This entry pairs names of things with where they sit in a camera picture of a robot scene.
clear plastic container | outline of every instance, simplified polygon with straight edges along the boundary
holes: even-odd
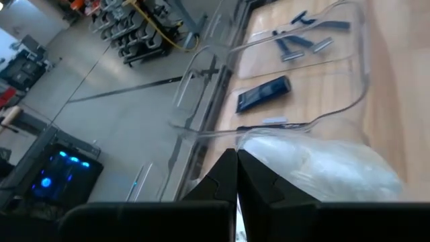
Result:
[[[236,148],[246,130],[264,125],[266,119],[285,118],[283,129],[313,137],[368,145],[362,131],[369,86],[366,22],[360,4],[331,2],[328,7],[318,0],[220,2],[203,39],[206,46],[191,60],[174,97],[170,124],[191,151],[186,174],[176,185],[179,197],[204,177],[225,149]],[[306,16],[317,20],[309,26],[290,25],[304,10],[320,12]],[[349,22],[350,29],[320,28],[326,21]],[[273,30],[286,32],[271,36]],[[313,42],[331,37],[334,42],[316,54],[301,48],[305,55],[300,60],[282,62],[276,40],[287,36]],[[300,49],[285,43],[292,51]],[[291,81],[290,93],[235,113],[239,94],[282,75]]]

